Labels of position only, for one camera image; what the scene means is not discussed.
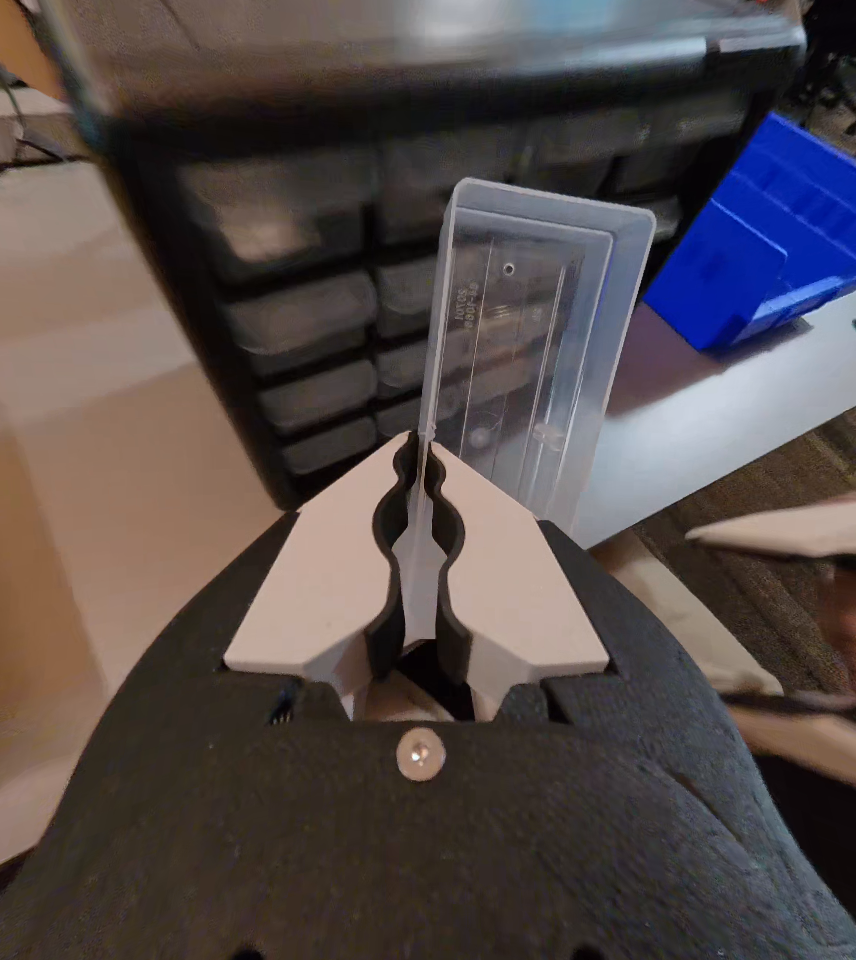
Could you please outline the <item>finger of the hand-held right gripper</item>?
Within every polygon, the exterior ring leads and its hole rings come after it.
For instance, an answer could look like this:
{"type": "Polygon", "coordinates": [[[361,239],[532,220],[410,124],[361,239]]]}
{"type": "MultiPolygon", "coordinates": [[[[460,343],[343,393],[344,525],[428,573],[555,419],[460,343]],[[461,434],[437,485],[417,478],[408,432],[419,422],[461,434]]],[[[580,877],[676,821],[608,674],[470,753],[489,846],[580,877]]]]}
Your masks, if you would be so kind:
{"type": "Polygon", "coordinates": [[[810,506],[751,513],[700,526],[689,543],[781,559],[856,559],[856,493],[810,506]]]}
{"type": "Polygon", "coordinates": [[[856,698],[722,694],[749,749],[856,788],[856,698]]]}

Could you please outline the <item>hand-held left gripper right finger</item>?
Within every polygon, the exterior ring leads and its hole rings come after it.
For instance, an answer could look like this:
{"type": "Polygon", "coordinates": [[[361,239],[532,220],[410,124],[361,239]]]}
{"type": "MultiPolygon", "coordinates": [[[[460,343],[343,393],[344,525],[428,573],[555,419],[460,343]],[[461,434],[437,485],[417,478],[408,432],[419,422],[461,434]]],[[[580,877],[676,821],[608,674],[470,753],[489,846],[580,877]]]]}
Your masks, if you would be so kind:
{"type": "Polygon", "coordinates": [[[431,538],[442,555],[439,666],[490,722],[507,694],[601,674],[610,656],[537,518],[458,457],[428,448],[431,538]]]}

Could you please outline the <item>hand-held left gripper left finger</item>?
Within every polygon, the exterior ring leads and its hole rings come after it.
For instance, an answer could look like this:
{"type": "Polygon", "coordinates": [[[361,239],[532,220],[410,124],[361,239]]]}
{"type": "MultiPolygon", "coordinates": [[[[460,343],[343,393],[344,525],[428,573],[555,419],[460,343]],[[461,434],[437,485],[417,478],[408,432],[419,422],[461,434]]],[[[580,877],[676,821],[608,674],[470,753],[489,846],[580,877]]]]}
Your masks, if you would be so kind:
{"type": "Polygon", "coordinates": [[[393,547],[409,526],[418,438],[385,443],[295,513],[225,654],[236,672],[326,684],[350,719],[402,653],[406,618],[393,547]]]}

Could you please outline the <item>clear plastic drawer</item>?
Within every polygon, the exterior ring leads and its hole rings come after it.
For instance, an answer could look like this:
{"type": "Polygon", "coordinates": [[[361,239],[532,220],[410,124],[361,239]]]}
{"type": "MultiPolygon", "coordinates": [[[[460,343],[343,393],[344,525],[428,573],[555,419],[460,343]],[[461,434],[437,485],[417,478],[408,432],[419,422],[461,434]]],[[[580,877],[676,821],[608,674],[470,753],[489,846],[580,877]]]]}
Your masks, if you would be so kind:
{"type": "Polygon", "coordinates": [[[656,218],[462,179],[439,235],[418,423],[568,535],[578,525],[656,218]]]}

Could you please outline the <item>black drawer cabinet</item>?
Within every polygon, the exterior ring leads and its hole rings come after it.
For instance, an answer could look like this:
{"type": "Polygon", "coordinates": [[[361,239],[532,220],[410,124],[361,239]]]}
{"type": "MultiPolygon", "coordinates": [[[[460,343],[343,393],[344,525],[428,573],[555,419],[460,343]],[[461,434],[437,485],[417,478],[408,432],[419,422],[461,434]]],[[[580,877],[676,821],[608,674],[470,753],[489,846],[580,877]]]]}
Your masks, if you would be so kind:
{"type": "MultiPolygon", "coordinates": [[[[282,509],[415,429],[421,387],[385,412],[380,442],[319,484],[292,485],[214,309],[179,163],[746,91],[746,126],[720,157],[721,180],[806,45],[799,2],[75,1],[42,9],[81,135],[282,509]]],[[[719,181],[696,189],[694,214],[719,181]]],[[[420,368],[422,381],[426,345],[385,370],[420,368]]]]}

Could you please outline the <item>grey desk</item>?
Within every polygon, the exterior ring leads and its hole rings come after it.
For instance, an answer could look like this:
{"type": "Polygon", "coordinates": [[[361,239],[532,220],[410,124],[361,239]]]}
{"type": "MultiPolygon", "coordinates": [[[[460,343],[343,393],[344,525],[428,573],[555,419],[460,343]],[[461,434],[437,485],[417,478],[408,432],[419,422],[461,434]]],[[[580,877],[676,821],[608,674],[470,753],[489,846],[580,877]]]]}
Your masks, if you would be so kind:
{"type": "MultiPolygon", "coordinates": [[[[593,546],[856,406],[856,292],[720,362],[640,306],[575,540],[593,546]]],[[[98,170],[0,176],[0,866],[98,715],[278,509],[98,170]]]]}

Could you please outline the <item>blue storage bin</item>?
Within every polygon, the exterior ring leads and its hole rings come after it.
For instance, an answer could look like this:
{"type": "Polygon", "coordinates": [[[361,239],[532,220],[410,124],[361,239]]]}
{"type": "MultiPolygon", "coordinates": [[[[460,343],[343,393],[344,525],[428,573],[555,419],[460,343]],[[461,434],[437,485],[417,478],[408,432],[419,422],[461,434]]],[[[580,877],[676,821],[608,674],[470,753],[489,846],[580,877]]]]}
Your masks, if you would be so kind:
{"type": "Polygon", "coordinates": [[[643,301],[699,352],[770,334],[856,290],[856,160],[770,113],[643,301]]]}

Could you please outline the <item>black office chair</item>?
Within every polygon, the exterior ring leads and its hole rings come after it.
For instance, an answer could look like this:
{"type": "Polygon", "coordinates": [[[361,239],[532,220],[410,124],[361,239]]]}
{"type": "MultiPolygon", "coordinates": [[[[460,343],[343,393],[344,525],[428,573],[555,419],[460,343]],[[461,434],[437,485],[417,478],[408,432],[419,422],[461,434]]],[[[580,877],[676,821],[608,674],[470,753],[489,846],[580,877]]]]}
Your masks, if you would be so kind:
{"type": "Polygon", "coordinates": [[[856,136],[856,101],[842,72],[856,68],[856,1],[808,2],[802,16],[806,56],[787,100],[799,111],[797,124],[806,132],[821,110],[841,108],[849,122],[845,136],[856,136]]]}

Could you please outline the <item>cardboard box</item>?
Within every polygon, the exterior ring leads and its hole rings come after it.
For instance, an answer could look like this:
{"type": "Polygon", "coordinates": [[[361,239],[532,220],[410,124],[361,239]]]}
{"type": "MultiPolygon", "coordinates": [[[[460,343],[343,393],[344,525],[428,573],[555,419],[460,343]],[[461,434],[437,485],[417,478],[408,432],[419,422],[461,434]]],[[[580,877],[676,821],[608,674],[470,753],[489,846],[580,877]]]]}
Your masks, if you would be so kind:
{"type": "Polygon", "coordinates": [[[58,73],[19,2],[0,1],[0,65],[29,88],[67,100],[58,73]]]}

